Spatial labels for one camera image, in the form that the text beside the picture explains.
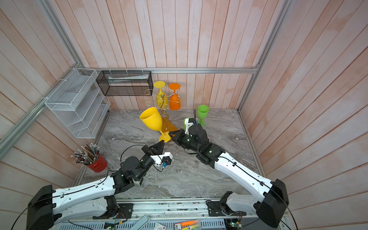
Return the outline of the green wine glass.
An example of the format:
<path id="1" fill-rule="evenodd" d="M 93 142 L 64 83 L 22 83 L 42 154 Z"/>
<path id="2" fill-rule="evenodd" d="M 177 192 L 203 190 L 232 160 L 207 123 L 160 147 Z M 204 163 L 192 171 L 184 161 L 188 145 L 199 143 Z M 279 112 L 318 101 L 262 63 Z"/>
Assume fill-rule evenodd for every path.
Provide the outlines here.
<path id="1" fill-rule="evenodd" d="M 199 124 L 204 127 L 206 125 L 205 118 L 208 116 L 209 107 L 207 105 L 199 105 L 197 108 L 197 115 L 199 117 Z"/>
<path id="2" fill-rule="evenodd" d="M 186 118 L 186 119 L 184 120 L 184 129 L 185 129 L 186 133 L 188 132 L 188 129 L 189 129 L 192 125 L 194 125 L 194 123 L 195 123 L 195 119 L 194 119 L 194 118 L 192 118 L 192 117 L 188 117 L 188 118 Z"/>

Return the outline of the yellow wine glass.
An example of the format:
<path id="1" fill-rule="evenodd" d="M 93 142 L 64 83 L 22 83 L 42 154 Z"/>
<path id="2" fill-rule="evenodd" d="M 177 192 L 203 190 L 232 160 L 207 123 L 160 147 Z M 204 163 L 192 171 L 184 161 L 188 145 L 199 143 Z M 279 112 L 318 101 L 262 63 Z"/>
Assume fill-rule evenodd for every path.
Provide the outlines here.
<path id="1" fill-rule="evenodd" d="M 163 132 L 162 126 L 163 121 L 161 115 L 156 107 L 151 107 L 143 111 L 140 115 L 140 120 L 149 128 L 154 131 L 158 131 L 161 133 L 159 137 L 159 141 L 169 142 L 171 137 L 169 132 Z"/>
<path id="2" fill-rule="evenodd" d="M 168 99 L 167 95 L 162 91 L 162 89 L 166 86 L 166 83 L 163 81 L 157 81 L 153 85 L 155 88 L 159 89 L 159 92 L 156 96 L 157 105 L 161 110 L 166 110 L 168 107 Z"/>

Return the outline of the gold rack with wooden base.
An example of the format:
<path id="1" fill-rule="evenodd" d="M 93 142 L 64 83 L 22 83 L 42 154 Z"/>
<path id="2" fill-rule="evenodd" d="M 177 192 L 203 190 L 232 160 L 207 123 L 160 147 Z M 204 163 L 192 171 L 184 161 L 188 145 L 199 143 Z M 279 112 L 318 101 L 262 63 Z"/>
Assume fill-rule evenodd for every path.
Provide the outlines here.
<path id="1" fill-rule="evenodd" d="M 144 93 L 145 93 L 146 96 L 149 96 L 149 95 L 152 95 L 152 94 L 155 94 L 157 96 L 157 93 L 158 92 L 155 92 L 154 89 L 149 88 L 149 89 L 146 89 Z M 166 110 L 161 110 L 158 107 L 157 101 L 156 101 L 156 96 L 153 97 L 152 99 L 145 100 L 145 105 L 147 107 L 156 106 L 156 108 L 158 109 L 158 111 L 159 111 L 159 113 L 160 113 L 160 115 L 162 117 L 162 121 L 163 121 L 163 126 L 162 126 L 162 131 L 163 132 L 167 132 L 167 131 L 168 132 L 171 132 L 171 131 L 177 131 L 178 130 L 178 128 L 169 120 L 169 114 L 168 114 L 168 110 L 170 110 L 170 108 L 169 108 L 169 98 L 170 98 L 170 96 L 172 94 L 170 94 L 169 96 L 167 96 L 167 99 L 168 99 L 168 107 L 167 107 Z"/>

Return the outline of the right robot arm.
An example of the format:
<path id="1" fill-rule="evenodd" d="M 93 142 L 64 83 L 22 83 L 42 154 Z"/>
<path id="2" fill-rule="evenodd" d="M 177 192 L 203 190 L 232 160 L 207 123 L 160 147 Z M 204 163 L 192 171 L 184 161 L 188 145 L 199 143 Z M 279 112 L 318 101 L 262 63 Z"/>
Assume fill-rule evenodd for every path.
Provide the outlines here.
<path id="1" fill-rule="evenodd" d="M 228 175 L 252 194 L 246 197 L 228 191 L 210 209 L 223 215 L 236 212 L 257 215 L 269 227 L 278 227 L 289 205 L 286 185 L 281 180 L 271 181 L 239 163 L 225 149 L 210 142 L 200 124 L 190 126 L 187 131 L 169 132 L 169 135 L 183 149 L 194 151 L 203 164 Z"/>

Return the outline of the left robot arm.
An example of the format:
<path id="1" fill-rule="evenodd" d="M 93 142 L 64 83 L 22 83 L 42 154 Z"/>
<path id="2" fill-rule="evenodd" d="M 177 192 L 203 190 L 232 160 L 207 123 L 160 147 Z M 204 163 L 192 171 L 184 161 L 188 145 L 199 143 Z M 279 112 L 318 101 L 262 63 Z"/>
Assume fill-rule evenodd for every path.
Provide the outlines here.
<path id="1" fill-rule="evenodd" d="M 116 194 L 140 185 L 151 167 L 171 164 L 172 154 L 163 151 L 164 145 L 164 141 L 144 145 L 141 159 L 130 156 L 118 170 L 97 181 L 69 188 L 42 187 L 27 205 L 26 229 L 49 230 L 77 217 L 115 218 L 119 212 Z"/>

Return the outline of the orange wine glass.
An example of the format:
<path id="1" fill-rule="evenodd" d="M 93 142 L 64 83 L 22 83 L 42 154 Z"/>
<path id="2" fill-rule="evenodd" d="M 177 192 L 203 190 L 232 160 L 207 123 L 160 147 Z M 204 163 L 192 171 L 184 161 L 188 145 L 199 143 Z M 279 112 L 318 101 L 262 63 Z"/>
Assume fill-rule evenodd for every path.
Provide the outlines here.
<path id="1" fill-rule="evenodd" d="M 169 85 L 169 89 L 173 90 L 173 94 L 169 98 L 169 108 L 177 111 L 181 108 L 181 98 L 178 95 L 181 85 L 178 83 L 172 83 Z"/>

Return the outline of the red pencil cup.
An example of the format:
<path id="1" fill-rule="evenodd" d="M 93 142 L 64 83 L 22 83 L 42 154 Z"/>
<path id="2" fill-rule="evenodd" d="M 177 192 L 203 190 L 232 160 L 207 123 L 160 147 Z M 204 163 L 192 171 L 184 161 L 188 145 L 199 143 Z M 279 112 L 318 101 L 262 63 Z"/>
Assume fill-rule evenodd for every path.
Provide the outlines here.
<path id="1" fill-rule="evenodd" d="M 106 159 L 100 154 L 100 148 L 94 143 L 81 146 L 81 149 L 74 152 L 71 157 L 74 158 L 74 163 L 85 165 L 95 173 L 107 168 Z"/>

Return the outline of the black mesh basket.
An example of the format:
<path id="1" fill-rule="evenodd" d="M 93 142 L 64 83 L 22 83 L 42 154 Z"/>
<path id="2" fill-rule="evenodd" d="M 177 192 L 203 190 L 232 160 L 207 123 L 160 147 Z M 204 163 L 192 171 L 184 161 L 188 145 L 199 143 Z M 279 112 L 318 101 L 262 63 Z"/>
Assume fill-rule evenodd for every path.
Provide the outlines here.
<path id="1" fill-rule="evenodd" d="M 96 79 L 105 96 L 151 96 L 150 71 L 101 71 Z"/>

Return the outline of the box of coloured items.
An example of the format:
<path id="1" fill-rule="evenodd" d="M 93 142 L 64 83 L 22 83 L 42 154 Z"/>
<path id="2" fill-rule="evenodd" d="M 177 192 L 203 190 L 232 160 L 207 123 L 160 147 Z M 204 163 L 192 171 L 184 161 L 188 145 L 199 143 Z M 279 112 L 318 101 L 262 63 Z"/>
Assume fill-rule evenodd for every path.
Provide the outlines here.
<path id="1" fill-rule="evenodd" d="M 174 230 L 202 230 L 199 219 L 187 220 L 173 225 Z"/>

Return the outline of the aluminium front rail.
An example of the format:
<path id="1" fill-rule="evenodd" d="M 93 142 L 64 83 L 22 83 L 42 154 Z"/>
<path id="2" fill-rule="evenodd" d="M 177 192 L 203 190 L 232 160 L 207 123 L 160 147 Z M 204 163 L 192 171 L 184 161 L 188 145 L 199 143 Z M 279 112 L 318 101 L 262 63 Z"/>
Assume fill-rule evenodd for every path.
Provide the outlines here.
<path id="1" fill-rule="evenodd" d="M 59 211 L 54 211 L 55 224 L 76 219 L 93 219 L 107 211 L 107 207 L 122 203 L 133 203 L 132 219 L 138 219 L 144 215 L 151 218 L 201 218 L 209 217 L 205 198 L 173 198 L 173 199 L 128 199 L 116 200 L 114 198 L 98 198 L 77 205 L 67 205 Z M 247 215 L 255 215 L 255 210 L 245 206 L 237 206 L 232 211 L 246 212 Z"/>

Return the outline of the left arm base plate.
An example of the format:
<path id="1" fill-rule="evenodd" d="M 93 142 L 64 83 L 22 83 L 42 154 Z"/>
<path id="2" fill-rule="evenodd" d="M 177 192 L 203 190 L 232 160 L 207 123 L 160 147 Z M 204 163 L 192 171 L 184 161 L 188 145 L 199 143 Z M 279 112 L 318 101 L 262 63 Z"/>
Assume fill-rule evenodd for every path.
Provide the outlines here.
<path id="1" fill-rule="evenodd" d="M 107 207 L 107 211 L 98 216 L 93 216 L 93 219 L 130 219 L 133 212 L 133 203 L 122 203 Z"/>

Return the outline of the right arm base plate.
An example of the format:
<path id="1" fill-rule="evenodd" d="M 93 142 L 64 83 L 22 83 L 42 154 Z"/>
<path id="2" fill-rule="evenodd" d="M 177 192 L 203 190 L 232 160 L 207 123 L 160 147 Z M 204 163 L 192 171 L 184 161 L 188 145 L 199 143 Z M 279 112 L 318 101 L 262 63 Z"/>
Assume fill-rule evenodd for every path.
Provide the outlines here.
<path id="1" fill-rule="evenodd" d="M 207 200 L 208 214 L 210 217 L 219 216 L 246 216 L 246 212 L 232 211 L 225 202 Z"/>

